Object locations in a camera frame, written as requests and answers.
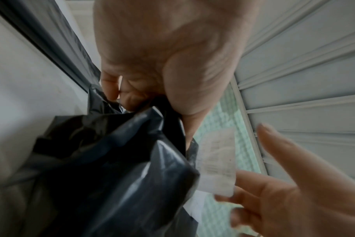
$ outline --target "green gingham cloth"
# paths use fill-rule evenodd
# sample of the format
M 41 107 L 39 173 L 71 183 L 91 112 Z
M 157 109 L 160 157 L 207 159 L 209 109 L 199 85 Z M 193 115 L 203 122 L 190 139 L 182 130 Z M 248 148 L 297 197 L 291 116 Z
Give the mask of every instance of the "green gingham cloth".
M 231 127 L 235 129 L 237 168 L 260 173 L 244 120 L 232 87 L 229 85 L 218 104 L 199 127 L 194 139 L 199 143 L 204 134 Z M 202 210 L 202 221 L 197 230 L 198 237 L 232 237 L 238 236 L 239 233 L 257 236 L 249 227 L 240 230 L 231 229 L 229 214 L 232 208 L 238 206 L 231 203 L 218 203 L 214 200 L 213 195 L 207 195 Z

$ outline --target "person's left hand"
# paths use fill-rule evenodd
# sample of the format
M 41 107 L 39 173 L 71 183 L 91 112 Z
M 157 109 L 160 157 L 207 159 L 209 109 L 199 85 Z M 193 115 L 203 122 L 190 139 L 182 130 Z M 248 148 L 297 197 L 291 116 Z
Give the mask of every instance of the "person's left hand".
M 102 88 L 127 110 L 166 95 L 187 144 L 238 64 L 261 0 L 96 0 Z M 120 91 L 118 80 L 122 76 Z

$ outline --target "shiny black plastic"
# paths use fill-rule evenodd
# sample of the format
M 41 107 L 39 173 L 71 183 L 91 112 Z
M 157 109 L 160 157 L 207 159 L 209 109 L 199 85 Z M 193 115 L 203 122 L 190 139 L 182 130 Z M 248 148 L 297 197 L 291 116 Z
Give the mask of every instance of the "shiny black plastic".
M 92 85 L 88 101 L 88 115 L 56 117 L 26 163 L 0 186 L 35 179 L 21 236 L 195 232 L 197 223 L 182 205 L 199 177 L 198 146 L 193 141 L 183 155 L 183 126 L 167 99 L 128 113 Z

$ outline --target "white paneled door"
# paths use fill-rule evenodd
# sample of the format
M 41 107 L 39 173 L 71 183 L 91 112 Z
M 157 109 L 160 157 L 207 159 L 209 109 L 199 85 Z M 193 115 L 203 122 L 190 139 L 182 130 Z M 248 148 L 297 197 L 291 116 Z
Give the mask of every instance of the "white paneled door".
M 257 146 L 259 123 L 355 179 L 355 0 L 266 0 L 235 77 L 269 175 L 291 180 Z

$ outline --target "green checkered fabric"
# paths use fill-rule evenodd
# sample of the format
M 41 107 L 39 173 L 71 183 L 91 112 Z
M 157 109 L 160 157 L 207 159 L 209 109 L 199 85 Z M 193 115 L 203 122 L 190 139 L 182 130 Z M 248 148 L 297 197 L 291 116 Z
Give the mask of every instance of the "green checkered fabric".
M 227 87 L 219 103 L 205 118 L 194 138 L 199 143 L 204 134 L 230 127 L 235 130 L 237 168 L 260 173 L 256 155 L 231 85 Z M 197 230 L 198 237 L 232 237 L 238 236 L 239 233 L 257 236 L 249 227 L 240 230 L 231 229 L 229 213 L 234 207 L 238 205 L 217 203 L 213 195 L 208 195 L 202 211 L 202 221 Z

